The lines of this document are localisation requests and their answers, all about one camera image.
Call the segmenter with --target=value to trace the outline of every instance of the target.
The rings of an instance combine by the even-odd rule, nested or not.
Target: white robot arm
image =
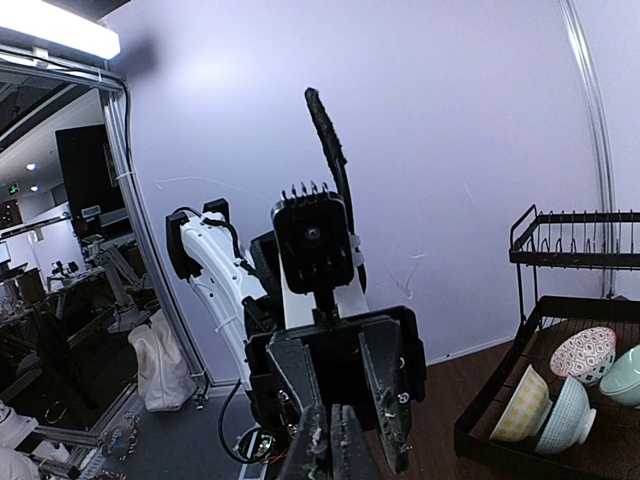
[[[223,221],[224,217],[221,213],[204,213],[202,217],[190,217],[180,227],[184,251],[202,267],[199,276],[189,277],[189,285],[209,311],[216,324],[215,332],[222,334],[229,347],[243,386],[251,390],[244,352],[247,334],[243,300],[247,297],[257,300],[267,293],[260,281],[240,266],[244,259],[254,267],[246,252],[241,250],[243,259],[235,257],[231,232],[206,225],[203,219]]]

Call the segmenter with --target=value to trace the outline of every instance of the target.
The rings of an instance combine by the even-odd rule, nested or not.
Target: white bag
[[[40,480],[35,463],[15,450],[0,448],[0,480]]]
[[[176,411],[196,384],[162,310],[150,321],[151,327],[141,325],[129,334],[138,359],[138,393],[150,412]]]

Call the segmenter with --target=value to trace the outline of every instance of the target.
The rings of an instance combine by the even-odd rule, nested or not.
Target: monitor
[[[0,264],[11,261],[11,255],[9,255],[9,246],[7,242],[0,243]]]

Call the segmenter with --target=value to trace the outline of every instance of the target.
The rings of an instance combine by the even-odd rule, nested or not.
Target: black dish rack
[[[516,230],[533,216],[524,232]],[[528,365],[545,379],[552,400],[563,380],[549,368],[555,349],[592,326],[616,331],[617,355],[640,343],[640,302],[545,296],[538,298],[538,267],[640,269],[634,251],[640,214],[538,213],[532,206],[511,229],[510,260],[517,265],[521,325],[513,345],[454,426],[457,455],[523,477],[640,480],[640,411],[621,407],[589,387],[598,414],[584,445],[558,455],[534,453],[540,433],[520,443],[496,443],[489,435]],[[525,317],[522,266],[533,269],[536,305]]]

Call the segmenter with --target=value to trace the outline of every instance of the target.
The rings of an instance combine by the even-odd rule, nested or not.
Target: wire
[[[322,144],[322,151],[329,164],[329,170],[333,175],[333,180],[338,189],[338,193],[344,200],[345,210],[347,214],[347,226],[351,234],[355,234],[355,224],[353,219],[353,202],[351,200],[351,189],[349,188],[349,180],[345,165],[347,159],[342,152],[340,139],[333,128],[333,123],[327,114],[327,111],[320,100],[318,91],[314,88],[307,88],[304,92],[307,101],[307,108],[311,114],[311,120],[316,127],[316,132]],[[362,291],[367,291],[367,271],[364,265],[358,267],[358,280],[362,287]]]
[[[196,217],[202,217],[202,214],[199,211],[197,211],[195,208],[193,208],[193,207],[180,207],[180,208],[176,208],[173,211],[173,213],[178,213],[178,212],[191,212]]]
[[[244,268],[249,275],[253,275],[254,277],[258,276],[256,273],[256,269],[253,268],[251,264],[245,260],[242,252],[240,251],[240,238],[238,237],[238,231],[233,225],[225,220],[214,220],[207,217],[202,217],[202,223],[211,227],[223,227],[229,230],[229,233],[231,234],[231,238],[233,240],[233,254],[238,260],[240,260],[240,266]]]
[[[275,457],[271,458],[269,457],[267,459],[267,462],[269,465],[274,465],[276,463],[278,463],[281,460],[284,460],[285,458],[287,458],[287,452],[289,451],[289,448],[287,448],[284,452],[282,452],[280,455],[276,455]]]
[[[265,458],[269,456],[271,449],[267,450],[262,455],[256,456],[254,458],[242,458],[231,451],[231,449],[227,445],[226,440],[224,439],[224,430],[223,430],[224,415],[225,413],[227,413],[227,408],[229,407],[231,400],[233,400],[233,397],[236,395],[236,393],[240,389],[241,385],[242,385],[242,381],[238,379],[238,382],[236,383],[235,387],[233,387],[233,389],[231,390],[231,393],[229,393],[229,396],[225,399],[224,403],[222,404],[222,408],[220,409],[220,415],[218,416],[218,438],[220,439],[220,444],[222,445],[222,449],[224,450],[224,453],[226,453],[229,457],[231,457],[233,460],[235,460],[238,463],[242,463],[244,465],[251,465],[254,463],[262,462]],[[240,439],[239,443],[242,444],[245,437],[247,437],[248,435],[253,435],[255,432],[260,430],[264,430],[264,429],[262,427],[256,427],[249,430],[247,433],[243,435],[243,438]]]

